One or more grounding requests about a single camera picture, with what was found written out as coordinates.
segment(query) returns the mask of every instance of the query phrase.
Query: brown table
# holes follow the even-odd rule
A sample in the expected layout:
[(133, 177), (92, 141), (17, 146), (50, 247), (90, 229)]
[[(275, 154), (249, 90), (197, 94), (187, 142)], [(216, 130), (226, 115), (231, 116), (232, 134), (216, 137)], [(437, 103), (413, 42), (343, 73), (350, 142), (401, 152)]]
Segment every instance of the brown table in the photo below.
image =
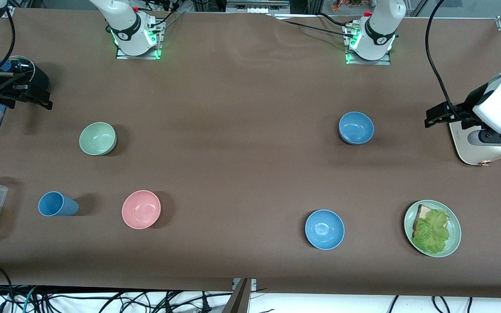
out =
[[(402, 22), (391, 66), (346, 65), (337, 36), (262, 14), (185, 14), (159, 61), (116, 60), (97, 11), (14, 20), (14, 54), (53, 88), (52, 111), (20, 103), (0, 130), (0, 266), (14, 283), (228, 290), (232, 277), (256, 277), (270, 292), (501, 297), (501, 161), (465, 166), (446, 125), (424, 129), (443, 101), (426, 19)], [(0, 58), (9, 33), (0, 23)], [(501, 70), (493, 20), (436, 20), (431, 38), (453, 101)], [(353, 110), (376, 128), (359, 147), (336, 132)], [(109, 156), (78, 148), (95, 121), (117, 129)], [(79, 215), (41, 216), (50, 190), (77, 199)], [(147, 230), (121, 219), (136, 190), (163, 203)], [(423, 256), (404, 236), (406, 208), (426, 198), (461, 222), (449, 257)], [(346, 226), (332, 251), (304, 236), (322, 208)]]

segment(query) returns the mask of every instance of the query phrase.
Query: green leaf lettuce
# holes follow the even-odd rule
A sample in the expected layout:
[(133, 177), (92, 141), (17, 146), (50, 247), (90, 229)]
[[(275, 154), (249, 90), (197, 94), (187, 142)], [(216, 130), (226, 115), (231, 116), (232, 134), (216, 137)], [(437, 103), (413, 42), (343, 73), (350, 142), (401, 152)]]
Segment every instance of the green leaf lettuce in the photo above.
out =
[(417, 235), (413, 237), (413, 243), (427, 253), (442, 252), (446, 240), (450, 238), (450, 232), (445, 227), (447, 222), (448, 216), (444, 210), (432, 210), (426, 218), (419, 218), (416, 224)]

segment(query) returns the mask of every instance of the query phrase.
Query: blue bowl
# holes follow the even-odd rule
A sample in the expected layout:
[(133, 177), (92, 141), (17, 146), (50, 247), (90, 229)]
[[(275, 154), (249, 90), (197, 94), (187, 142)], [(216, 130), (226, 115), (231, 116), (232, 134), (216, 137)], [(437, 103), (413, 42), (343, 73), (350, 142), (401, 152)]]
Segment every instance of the blue bowl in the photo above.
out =
[(345, 227), (341, 218), (330, 210), (312, 212), (304, 224), (308, 241), (321, 250), (331, 250), (344, 240)]
[(340, 136), (349, 144), (360, 145), (374, 135), (374, 124), (364, 113), (349, 112), (340, 119)]

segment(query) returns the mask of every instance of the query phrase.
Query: white floor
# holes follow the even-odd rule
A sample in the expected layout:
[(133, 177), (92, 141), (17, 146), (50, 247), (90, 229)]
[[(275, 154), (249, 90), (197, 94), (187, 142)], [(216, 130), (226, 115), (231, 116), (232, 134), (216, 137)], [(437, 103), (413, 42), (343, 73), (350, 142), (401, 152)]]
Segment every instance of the white floor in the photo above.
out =
[[(113, 293), (80, 293), (71, 294), (75, 297), (107, 296)], [(136, 297), (139, 293), (127, 294)], [(163, 298), (165, 293), (151, 293), (149, 298), (152, 304)], [(173, 303), (182, 303), (189, 299), (201, 296), (201, 292), (187, 291), (176, 297)], [(360, 296), (360, 295), (303, 295), (289, 293), (253, 293), (250, 301), (249, 313), (264, 313), (271, 309), (272, 313), (387, 313), (394, 296)], [(229, 299), (228, 296), (210, 297), (208, 303), (211, 307), (223, 305)], [(450, 313), (465, 313), (467, 311), (468, 298), (446, 297)], [(63, 313), (97, 313), (105, 300), (73, 300), (58, 298), (53, 299), (53, 305)], [(200, 307), (201, 301), (194, 301), (194, 305)], [(438, 300), (441, 310), (445, 312), (444, 305)], [(117, 313), (121, 307), (119, 300), (114, 301), (103, 313)], [(195, 307), (185, 305), (175, 310), (176, 313), (191, 313)], [(140, 306), (129, 307), (125, 313), (144, 313), (145, 309)], [(393, 313), (437, 313), (430, 297), (400, 296), (394, 306)], [(501, 299), (475, 298), (471, 307), (472, 313), (497, 313), (501, 312)], [(10, 313), (10, 307), (6, 307), (5, 313)]]

